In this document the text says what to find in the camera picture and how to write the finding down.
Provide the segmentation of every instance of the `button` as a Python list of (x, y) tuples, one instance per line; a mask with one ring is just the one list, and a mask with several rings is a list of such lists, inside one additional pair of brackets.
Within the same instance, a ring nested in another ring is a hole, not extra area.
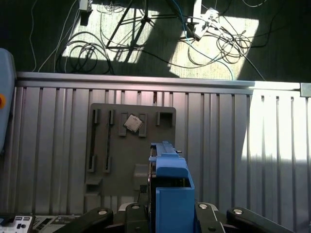
[(5, 96), (0, 94), (0, 109), (5, 107)]

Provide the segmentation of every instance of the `corrugated metal panel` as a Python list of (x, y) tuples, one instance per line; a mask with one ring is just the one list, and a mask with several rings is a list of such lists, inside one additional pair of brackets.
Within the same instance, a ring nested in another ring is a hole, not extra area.
[[(80, 214), (94, 207), (84, 199), (88, 109), (94, 102), (142, 104), (176, 108), (175, 147), (188, 160), (199, 200), (309, 231), (311, 101), (298, 84), (19, 76), (1, 161), (2, 211)], [(116, 211), (133, 200), (101, 202)]]

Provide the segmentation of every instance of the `blue cable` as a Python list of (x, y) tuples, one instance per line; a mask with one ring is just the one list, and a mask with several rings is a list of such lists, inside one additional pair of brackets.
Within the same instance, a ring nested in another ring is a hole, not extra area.
[(175, 3), (175, 5), (177, 6), (177, 8), (178, 8), (178, 10), (179, 10), (179, 13), (180, 13), (180, 16), (181, 16), (181, 20), (182, 20), (182, 23), (183, 23), (183, 27), (184, 27), (185, 37), (186, 37), (186, 39), (187, 39), (188, 44), (189, 44), (195, 51), (197, 51), (198, 53), (200, 53), (201, 55), (207, 57), (207, 58), (210, 59), (210, 60), (213, 60), (214, 62), (219, 62), (219, 63), (223, 64), (225, 67), (227, 67), (228, 70), (230, 71), (232, 80), (234, 80), (233, 72), (232, 72), (232, 70), (230, 69), (230, 67), (229, 67), (226, 63), (224, 63), (224, 62), (222, 62), (222, 61), (220, 61), (220, 60), (215, 60), (214, 58), (210, 58), (209, 56), (207, 56), (206, 54), (200, 52), (200, 51), (197, 50), (194, 46), (192, 46), (191, 42), (189, 41), (189, 39), (188, 39), (188, 37), (187, 37), (187, 31), (186, 31), (186, 28), (185, 28), (184, 17), (183, 17), (183, 13), (182, 13), (182, 11), (181, 11), (181, 9), (180, 9), (180, 6), (178, 5), (178, 3), (177, 3), (175, 0), (172, 0), (172, 1)]

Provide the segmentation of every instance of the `light blue machine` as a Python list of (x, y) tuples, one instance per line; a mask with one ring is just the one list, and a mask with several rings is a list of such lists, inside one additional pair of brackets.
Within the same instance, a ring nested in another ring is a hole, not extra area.
[(153, 228), (156, 233), (193, 232), (195, 194), (187, 162), (169, 142), (153, 143), (151, 148), (154, 152), (149, 158), (149, 192), (151, 203), (155, 203), (151, 206), (151, 213), (155, 213), (151, 216)]
[(16, 78), (11, 53), (0, 49), (0, 153), (3, 150)]

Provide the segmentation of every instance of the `electronic device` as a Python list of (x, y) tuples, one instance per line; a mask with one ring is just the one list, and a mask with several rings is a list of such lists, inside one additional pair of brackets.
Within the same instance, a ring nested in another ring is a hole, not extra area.
[(0, 233), (32, 232), (34, 216), (15, 216), (0, 214)]
[(35, 216), (33, 226), (34, 233), (52, 233), (71, 223), (79, 216), (59, 215), (59, 216)]
[(201, 15), (201, 21), (194, 26), (193, 34), (197, 39), (201, 39), (208, 28), (212, 25), (215, 25), (217, 28), (220, 28), (220, 25), (215, 21), (218, 17), (219, 12), (213, 8), (209, 8), (204, 15)]

